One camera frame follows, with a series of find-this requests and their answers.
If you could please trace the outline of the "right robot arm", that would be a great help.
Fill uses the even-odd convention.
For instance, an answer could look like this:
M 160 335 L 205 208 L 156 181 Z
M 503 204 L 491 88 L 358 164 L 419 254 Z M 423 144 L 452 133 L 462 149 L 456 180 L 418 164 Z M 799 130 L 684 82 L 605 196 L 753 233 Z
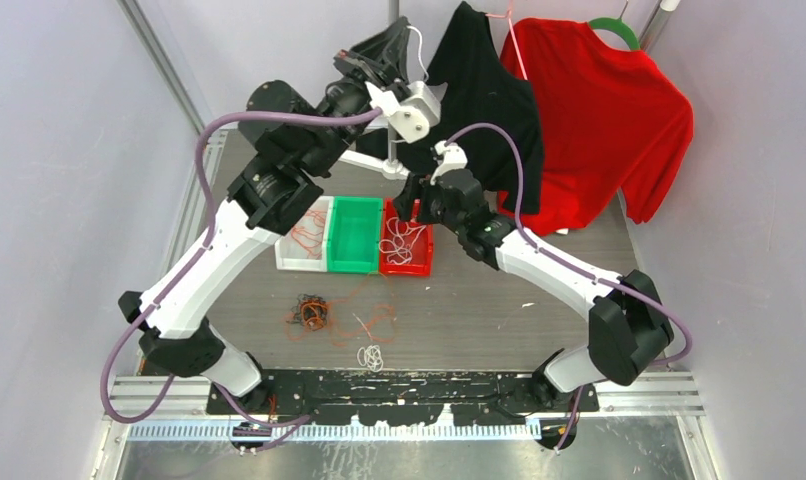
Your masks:
M 581 386 L 631 385 L 673 341 L 671 322 L 648 275 L 601 270 L 548 246 L 513 218 L 493 211 L 465 169 L 436 180 L 409 176 L 393 207 L 402 220 L 444 226 L 468 257 L 530 282 L 586 321 L 585 344 L 557 351 L 534 372 L 535 400 L 546 410 L 561 409 Z

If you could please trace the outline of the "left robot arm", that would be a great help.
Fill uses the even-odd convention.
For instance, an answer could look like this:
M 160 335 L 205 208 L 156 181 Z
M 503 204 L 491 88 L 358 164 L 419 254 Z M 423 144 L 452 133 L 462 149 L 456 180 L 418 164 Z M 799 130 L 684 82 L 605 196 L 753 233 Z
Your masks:
M 380 33 L 339 51 L 338 78 L 317 103 L 282 80 L 261 84 L 245 109 L 224 115 L 211 131 L 236 124 L 254 157 L 231 182 L 223 202 L 209 207 L 207 228 L 167 276 L 145 292 L 121 298 L 142 335 L 146 360 L 177 377 L 202 376 L 225 388 L 248 413 L 271 397 L 262 370 L 224 339 L 207 314 L 232 281 L 285 236 L 318 200 L 318 180 L 379 112 L 370 92 L 408 93 L 409 23 L 399 18 Z

